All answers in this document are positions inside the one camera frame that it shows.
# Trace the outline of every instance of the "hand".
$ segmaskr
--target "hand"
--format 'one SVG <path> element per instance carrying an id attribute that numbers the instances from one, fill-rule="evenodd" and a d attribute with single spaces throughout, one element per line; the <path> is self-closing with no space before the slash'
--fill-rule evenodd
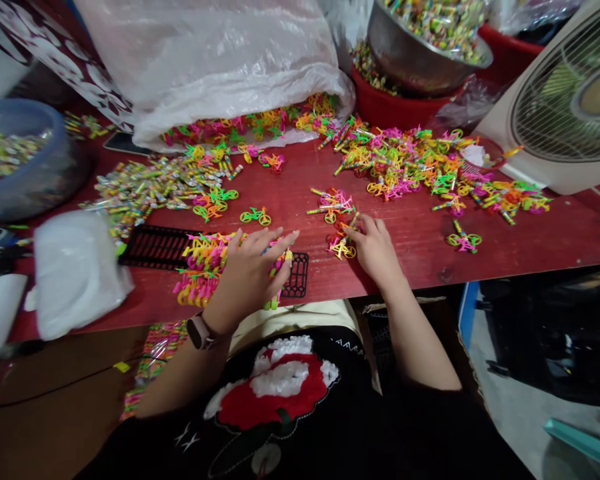
<path id="1" fill-rule="evenodd" d="M 382 292 L 397 285 L 404 285 L 406 278 L 400 268 L 385 222 L 362 214 L 359 223 L 364 224 L 366 234 L 346 227 L 345 233 L 355 242 L 357 258 L 362 268 Z"/>
<path id="2" fill-rule="evenodd" d="M 291 260 L 283 263 L 274 278 L 269 272 L 273 262 L 298 238 L 299 231 L 280 239 L 262 255 L 281 233 L 282 227 L 260 230 L 239 246 L 242 229 L 238 229 L 229 242 L 225 270 L 204 312 L 209 328 L 216 334 L 232 334 L 246 316 L 260 310 L 284 286 L 291 274 Z"/>

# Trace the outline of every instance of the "watch strap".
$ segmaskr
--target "watch strap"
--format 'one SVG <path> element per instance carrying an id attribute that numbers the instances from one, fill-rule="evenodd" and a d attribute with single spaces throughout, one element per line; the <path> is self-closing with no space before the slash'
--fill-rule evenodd
<path id="1" fill-rule="evenodd" d="M 211 350 L 218 343 L 218 338 L 210 332 L 201 313 L 187 320 L 187 332 L 193 346 L 198 350 Z"/>

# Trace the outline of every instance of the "red table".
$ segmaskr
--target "red table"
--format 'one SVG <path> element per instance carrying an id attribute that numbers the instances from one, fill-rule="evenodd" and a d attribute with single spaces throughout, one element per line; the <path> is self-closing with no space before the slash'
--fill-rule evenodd
<path id="1" fill-rule="evenodd" d="M 140 157 L 115 153 L 101 148 L 99 142 L 83 143 L 92 155 L 99 157 L 95 174 L 106 175 L 119 161 Z M 507 277 L 556 269 L 600 264 L 600 196 L 591 190 L 574 196 L 558 197 L 551 211 L 543 215 L 520 212 L 510 227 L 500 216 L 482 210 L 474 211 L 468 200 L 468 210 L 461 219 L 467 233 L 477 233 L 483 243 L 476 255 L 459 253 L 444 242 L 454 233 L 447 212 L 431 212 L 440 204 L 436 196 L 424 189 L 388 203 L 365 190 L 368 181 L 357 179 L 350 171 L 333 176 L 341 155 L 330 148 L 317 151 L 319 141 L 296 144 L 284 149 L 271 149 L 284 154 L 286 163 L 280 176 L 271 175 L 260 164 L 246 165 L 243 172 L 226 188 L 236 189 L 240 198 L 229 202 L 224 217 L 204 224 L 191 211 L 161 209 L 152 214 L 150 224 L 232 232 L 243 227 L 247 232 L 261 228 L 255 222 L 244 225 L 240 213 L 249 207 L 265 206 L 271 215 L 271 227 L 283 226 L 286 232 L 300 230 L 294 251 L 306 252 L 311 258 L 307 295 L 294 303 L 350 298 L 376 292 L 371 280 L 362 272 L 356 260 L 341 261 L 326 252 L 325 238 L 334 228 L 324 222 L 322 215 L 308 216 L 307 210 L 316 207 L 317 197 L 309 188 L 344 189 L 353 196 L 358 209 L 385 220 L 400 259 L 401 266 L 414 289 L 450 283 Z M 244 163 L 234 160 L 234 166 Z M 66 205 L 51 215 L 75 208 L 76 203 L 96 198 L 93 180 Z M 51 215 L 30 222 L 38 225 Z M 33 277 L 33 260 L 24 259 L 21 273 Z M 135 289 L 120 308 L 80 331 L 100 331 L 171 322 L 186 318 L 194 307 L 178 305 L 171 290 L 178 274 L 171 271 L 132 268 Z M 38 338 L 35 314 L 20 311 L 10 341 Z"/>

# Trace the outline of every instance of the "blue plastic basin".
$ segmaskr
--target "blue plastic basin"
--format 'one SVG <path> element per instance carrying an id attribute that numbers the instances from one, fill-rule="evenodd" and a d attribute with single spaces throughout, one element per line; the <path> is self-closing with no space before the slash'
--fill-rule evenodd
<path id="1" fill-rule="evenodd" d="M 0 100 L 0 133 L 39 135 L 51 131 L 47 144 L 16 172 L 0 179 L 0 223 L 34 217 L 70 198 L 91 172 L 64 128 L 63 116 L 44 103 Z"/>

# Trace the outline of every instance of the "cable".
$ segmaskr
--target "cable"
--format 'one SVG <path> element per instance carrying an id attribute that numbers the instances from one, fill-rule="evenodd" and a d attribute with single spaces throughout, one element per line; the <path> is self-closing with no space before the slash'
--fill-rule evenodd
<path id="1" fill-rule="evenodd" d="M 130 362 L 132 362 L 132 361 L 136 361 L 136 360 L 145 360 L 145 359 L 146 359 L 146 360 L 158 360 L 158 361 L 168 362 L 168 360 L 159 359 L 159 358 L 156 358 L 156 357 L 150 357 L 150 356 L 135 357 L 135 358 L 128 359 L 128 360 L 123 360 L 123 362 L 124 362 L 124 363 L 130 363 Z M 90 374 L 88 374 L 88 375 L 85 375 L 84 377 L 80 377 L 80 378 L 78 378 L 78 379 L 76 379 L 76 380 L 72 380 L 72 381 L 70 381 L 69 383 L 66 383 L 66 384 L 64 384 L 64 385 L 60 385 L 59 387 L 56 387 L 56 388 L 54 388 L 54 389 L 47 390 L 47 391 L 45 391 L 45 392 L 42 392 L 42 393 L 38 393 L 37 395 L 34 395 L 34 396 L 32 396 L 32 397 L 28 397 L 28 398 L 24 398 L 24 399 L 20 399 L 20 400 L 12 401 L 12 402 L 7 402 L 7 403 L 0 403 L 0 408 L 13 407 L 13 406 L 15 406 L 15 405 L 20 405 L 20 404 L 22 404 L 22 403 L 26 403 L 26 402 L 29 402 L 29 401 L 32 401 L 32 400 L 37 400 L 38 398 L 42 398 L 42 397 L 44 397 L 44 396 L 46 396 L 46 395 L 50 395 L 51 393 L 55 393 L 55 392 L 57 392 L 58 390 L 62 390 L 62 389 L 65 389 L 65 388 L 67 388 L 67 387 L 71 387 L 72 385 L 75 385 L 76 383 L 80 383 L 80 382 L 82 382 L 83 380 L 90 379 L 91 377 L 94 377 L 94 376 L 96 376 L 96 375 L 99 375 L 100 373 L 104 373 L 104 372 L 106 372 L 107 370 L 109 370 L 109 369 L 112 369 L 112 368 L 116 368 L 116 366 L 115 366 L 115 365 L 110 365 L 110 366 L 108 366 L 108 367 L 105 367 L 105 368 L 103 368 L 103 369 L 97 370 L 97 371 L 95 371 L 95 372 L 91 372 Z"/>

